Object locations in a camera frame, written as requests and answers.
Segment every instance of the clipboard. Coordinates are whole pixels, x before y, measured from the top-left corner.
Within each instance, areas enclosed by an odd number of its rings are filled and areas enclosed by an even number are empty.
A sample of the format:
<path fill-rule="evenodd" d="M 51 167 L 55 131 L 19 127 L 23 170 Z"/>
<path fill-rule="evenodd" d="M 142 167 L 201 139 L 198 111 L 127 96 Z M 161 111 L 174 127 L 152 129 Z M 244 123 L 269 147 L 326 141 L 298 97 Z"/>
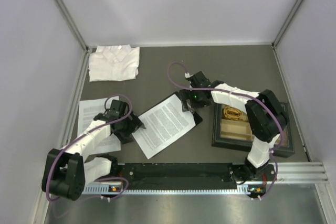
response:
<path fill-rule="evenodd" d="M 166 98 L 164 98 L 163 100 L 161 100 L 160 102 L 156 103 L 155 105 L 151 106 L 148 110 L 152 109 L 153 107 L 159 105 L 160 103 L 162 103 L 163 101 L 165 101 L 166 99 L 168 99 L 169 97 L 175 95 L 181 100 L 181 96 L 180 94 L 176 91 L 174 93 L 172 93 L 171 95 L 168 95 Z M 195 121 L 195 126 L 196 127 L 197 125 L 199 125 L 200 123 L 203 122 L 203 118 L 196 112 L 196 111 L 193 111 L 191 112 L 193 117 L 194 117 L 194 121 Z"/>

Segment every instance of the table surface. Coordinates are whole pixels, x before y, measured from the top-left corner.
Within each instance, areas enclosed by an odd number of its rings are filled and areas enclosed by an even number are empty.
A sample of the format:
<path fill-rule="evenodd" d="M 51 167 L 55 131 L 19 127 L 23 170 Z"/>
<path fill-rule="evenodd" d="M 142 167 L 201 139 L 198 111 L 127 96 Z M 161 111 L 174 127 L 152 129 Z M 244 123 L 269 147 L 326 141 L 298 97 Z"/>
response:
<path fill-rule="evenodd" d="M 135 80 L 89 82 L 87 73 L 81 100 L 106 98 L 112 94 L 127 95 L 137 115 L 142 114 L 174 91 L 167 78 L 167 67 L 173 61 L 182 61 L 190 73 L 203 71 L 210 81 L 221 80 L 231 86 L 249 91 L 272 90 L 280 102 L 288 102 L 280 72 L 269 45 L 255 46 L 197 46 L 197 47 L 144 47 L 140 50 L 139 74 Z M 187 84 L 184 71 L 172 69 L 175 81 Z M 212 147 L 214 107 L 198 110 L 203 122 L 175 143 L 151 159 L 147 159 L 136 142 L 121 146 L 113 156 L 120 163 L 241 163 L 247 152 Z M 298 129 L 289 109 L 295 154 L 277 157 L 280 162 L 306 162 Z M 77 135 L 77 122 L 72 139 Z"/>

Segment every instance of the wall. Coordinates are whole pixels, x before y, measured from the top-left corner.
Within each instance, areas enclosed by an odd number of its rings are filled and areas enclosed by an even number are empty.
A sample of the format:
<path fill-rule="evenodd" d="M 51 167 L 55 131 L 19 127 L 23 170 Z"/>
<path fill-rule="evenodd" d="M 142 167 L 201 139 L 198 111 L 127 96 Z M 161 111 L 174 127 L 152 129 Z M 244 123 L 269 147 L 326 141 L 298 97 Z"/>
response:
<path fill-rule="evenodd" d="M 278 47 L 310 155 L 336 190 L 336 1 L 305 0 Z"/>
<path fill-rule="evenodd" d="M 87 44 L 274 41 L 296 0 L 64 0 Z"/>
<path fill-rule="evenodd" d="M 29 223 L 82 51 L 53 0 L 0 6 L 0 223 Z"/>

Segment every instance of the white sheet of paper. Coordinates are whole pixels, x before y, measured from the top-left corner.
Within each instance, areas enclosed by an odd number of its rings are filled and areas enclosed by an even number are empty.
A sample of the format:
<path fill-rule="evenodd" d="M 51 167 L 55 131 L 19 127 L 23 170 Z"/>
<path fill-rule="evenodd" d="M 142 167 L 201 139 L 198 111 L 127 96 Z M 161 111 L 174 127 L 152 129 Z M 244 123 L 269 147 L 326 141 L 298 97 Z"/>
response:
<path fill-rule="evenodd" d="M 139 128 L 133 133 L 133 137 L 148 159 L 196 125 L 191 112 L 182 112 L 181 101 L 176 95 L 167 98 L 139 118 L 146 129 Z"/>
<path fill-rule="evenodd" d="M 77 135 L 80 135 L 90 125 L 93 118 L 98 113 L 103 113 L 105 111 L 105 100 L 106 98 L 79 102 Z M 111 106 L 112 100 L 119 100 L 119 97 L 112 97 L 108 101 L 107 107 Z M 120 150 L 121 146 L 119 139 L 115 135 L 111 135 L 101 141 L 93 150 L 92 154 L 116 152 Z"/>

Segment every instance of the yellow cord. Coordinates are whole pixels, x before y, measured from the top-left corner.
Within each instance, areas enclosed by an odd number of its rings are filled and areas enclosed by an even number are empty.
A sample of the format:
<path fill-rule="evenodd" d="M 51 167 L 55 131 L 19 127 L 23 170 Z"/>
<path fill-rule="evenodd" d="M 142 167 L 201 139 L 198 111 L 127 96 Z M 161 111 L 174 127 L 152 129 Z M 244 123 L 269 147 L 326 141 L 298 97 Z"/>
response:
<path fill-rule="evenodd" d="M 223 111 L 223 114 L 224 114 L 224 117 L 227 118 L 228 120 L 247 122 L 247 120 L 244 120 L 242 118 L 242 116 L 244 115 L 243 112 L 234 107 L 226 106 Z"/>

